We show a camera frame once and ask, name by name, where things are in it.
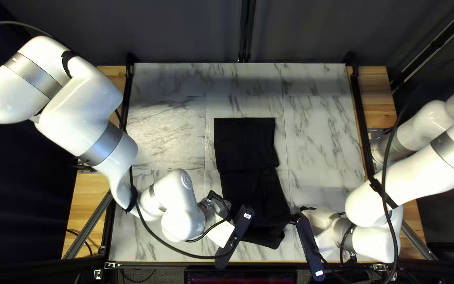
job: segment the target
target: white marble surface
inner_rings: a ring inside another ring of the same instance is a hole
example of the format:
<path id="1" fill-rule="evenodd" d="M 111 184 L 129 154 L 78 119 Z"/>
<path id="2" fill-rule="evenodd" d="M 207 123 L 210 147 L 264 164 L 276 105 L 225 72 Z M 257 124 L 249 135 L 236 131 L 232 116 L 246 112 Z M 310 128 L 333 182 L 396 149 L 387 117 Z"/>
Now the white marble surface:
<path id="1" fill-rule="evenodd" d="M 283 99 L 289 169 L 363 169 L 350 95 Z"/>
<path id="2" fill-rule="evenodd" d="M 216 117 L 274 117 L 274 145 L 283 193 L 293 213 L 301 205 L 343 211 L 349 190 L 363 182 L 353 104 L 343 64 L 136 64 L 128 132 L 138 143 L 134 177 L 142 190 L 183 168 L 196 200 L 221 194 L 216 171 Z M 158 222 L 149 224 L 162 236 Z M 141 221 L 117 207 L 110 259 L 203 261 L 164 247 Z M 241 242 L 231 261 L 305 261 L 292 225 L 277 250 Z M 208 238 L 174 244 L 213 255 Z M 320 248 L 329 261 L 338 248 Z"/>
<path id="3" fill-rule="evenodd" d="M 283 95 L 350 95 L 343 64 L 281 64 Z"/>

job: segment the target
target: wooden tabletop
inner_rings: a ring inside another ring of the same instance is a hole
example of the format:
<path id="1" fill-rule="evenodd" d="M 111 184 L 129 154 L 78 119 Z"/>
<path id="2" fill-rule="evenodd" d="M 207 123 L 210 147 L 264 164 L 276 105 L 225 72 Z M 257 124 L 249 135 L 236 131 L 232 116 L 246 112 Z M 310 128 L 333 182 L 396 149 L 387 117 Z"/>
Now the wooden tabletop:
<path id="1" fill-rule="evenodd" d="M 126 81 L 126 70 L 124 66 L 98 66 L 98 68 L 123 91 Z M 349 75 L 352 72 L 350 67 L 347 67 L 347 71 Z M 388 128 L 393 126 L 396 120 L 396 112 L 386 68 L 382 66 L 360 67 L 359 83 L 367 127 Z M 115 114 L 110 116 L 110 121 L 118 125 Z M 73 193 L 68 228 L 79 232 L 109 189 L 110 185 L 102 174 L 79 172 Z M 404 204 L 404 220 L 425 241 L 416 201 Z M 87 240 L 94 254 L 101 244 L 103 226 L 104 217 L 99 220 Z M 75 237 L 71 233 L 66 233 L 63 255 Z M 87 247 L 83 246 L 77 257 L 88 255 L 89 251 Z M 413 247 L 403 233 L 400 233 L 400 257 L 423 259 L 421 254 Z"/>

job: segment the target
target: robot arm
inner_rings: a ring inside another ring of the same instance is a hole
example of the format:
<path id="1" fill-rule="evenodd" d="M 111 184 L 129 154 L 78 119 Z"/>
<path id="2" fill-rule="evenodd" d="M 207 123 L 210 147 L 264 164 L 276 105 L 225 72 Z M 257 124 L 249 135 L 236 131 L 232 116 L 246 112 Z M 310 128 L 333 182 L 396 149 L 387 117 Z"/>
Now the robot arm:
<path id="1" fill-rule="evenodd" d="M 381 182 L 382 172 L 374 177 Z M 387 169 L 385 190 L 398 205 L 454 189 L 454 125 L 416 152 Z M 366 181 L 346 199 L 348 218 L 358 226 L 386 223 L 381 196 Z"/>
<path id="2" fill-rule="evenodd" d="M 433 100 L 395 131 L 390 146 L 390 161 L 398 161 L 425 147 L 430 141 L 454 125 L 454 94 L 446 101 Z M 371 143 L 372 158 L 384 163 L 388 135 Z"/>
<path id="3" fill-rule="evenodd" d="M 108 121 L 122 94 L 80 56 L 66 60 L 70 52 L 54 39 L 38 36 L 0 67 L 0 123 L 39 116 L 36 128 L 104 174 L 115 201 L 127 208 L 131 191 L 126 175 L 138 148 Z M 181 169 L 144 190 L 138 199 L 145 219 L 161 217 L 162 231 L 173 242 L 200 235 L 218 214 L 227 214 L 211 202 L 199 207 L 192 180 Z M 138 216 L 135 207 L 131 213 Z"/>
<path id="4" fill-rule="evenodd" d="M 303 210 L 308 217 L 313 232 L 317 234 L 320 247 L 341 247 L 343 236 L 347 234 L 344 249 L 363 255 L 384 263 L 394 261 L 394 243 L 388 224 L 374 227 L 357 226 L 353 232 L 347 232 L 352 222 L 348 218 L 341 218 L 337 212 L 323 208 Z M 397 245 L 400 252 L 400 227 L 402 225 L 404 206 L 399 206 L 392 211 L 391 222 L 394 226 Z"/>

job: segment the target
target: dark background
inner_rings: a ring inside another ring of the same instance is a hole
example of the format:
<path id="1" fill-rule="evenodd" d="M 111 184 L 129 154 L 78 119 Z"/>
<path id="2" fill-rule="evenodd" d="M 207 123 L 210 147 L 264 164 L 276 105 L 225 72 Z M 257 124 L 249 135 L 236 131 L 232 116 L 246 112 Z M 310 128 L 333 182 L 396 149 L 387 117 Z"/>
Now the dark background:
<path id="1" fill-rule="evenodd" d="M 241 0 L 0 0 L 0 20 L 35 25 L 94 65 L 123 65 L 127 53 L 141 62 L 236 62 L 241 6 Z M 394 79 L 453 18 L 454 1 L 446 0 L 257 1 L 251 61 L 340 62 L 352 50 L 362 65 L 387 66 Z M 23 29 L 0 27 L 0 65 L 29 38 Z M 415 98 L 407 119 L 453 93 L 454 39 L 394 100 L 400 110 Z M 0 263 L 60 258 L 71 163 L 32 123 L 0 125 Z M 454 190 L 419 206 L 427 241 L 454 242 Z"/>

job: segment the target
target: black garment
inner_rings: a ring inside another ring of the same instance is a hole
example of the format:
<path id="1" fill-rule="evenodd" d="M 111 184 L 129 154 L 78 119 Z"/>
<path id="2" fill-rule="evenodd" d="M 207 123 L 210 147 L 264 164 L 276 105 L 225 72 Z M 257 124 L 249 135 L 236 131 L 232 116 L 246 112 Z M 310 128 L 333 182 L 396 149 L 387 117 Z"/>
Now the black garment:
<path id="1" fill-rule="evenodd" d="M 216 118 L 216 164 L 224 198 L 231 201 L 234 217 L 249 204 L 255 217 L 243 237 L 272 249 L 285 237 L 290 209 L 274 169 L 279 165 L 274 149 L 274 118 Z"/>

